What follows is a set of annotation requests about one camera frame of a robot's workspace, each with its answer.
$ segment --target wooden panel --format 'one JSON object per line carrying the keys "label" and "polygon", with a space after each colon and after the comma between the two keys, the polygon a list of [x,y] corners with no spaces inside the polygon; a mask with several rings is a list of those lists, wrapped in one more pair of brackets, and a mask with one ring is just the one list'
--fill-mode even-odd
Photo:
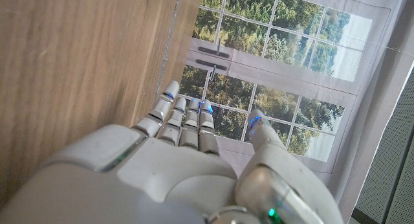
{"label": "wooden panel", "polygon": [[180,0],[177,9],[177,18],[171,37],[171,47],[168,50],[168,60],[165,65],[164,76],[160,86],[162,92],[169,81],[181,82],[182,73],[186,64],[188,49],[193,35],[195,20],[199,13],[201,0]]}
{"label": "wooden panel", "polygon": [[175,3],[0,0],[0,207],[56,150],[149,111]]}

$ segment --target grey panel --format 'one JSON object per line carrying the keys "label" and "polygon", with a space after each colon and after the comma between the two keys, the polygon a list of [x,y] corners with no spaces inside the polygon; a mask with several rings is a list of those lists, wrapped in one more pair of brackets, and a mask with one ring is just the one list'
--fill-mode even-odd
{"label": "grey panel", "polygon": [[356,208],[381,223],[406,150],[414,120],[414,72],[384,131]]}
{"label": "grey panel", "polygon": [[414,223],[414,141],[408,151],[407,159],[386,223]]}

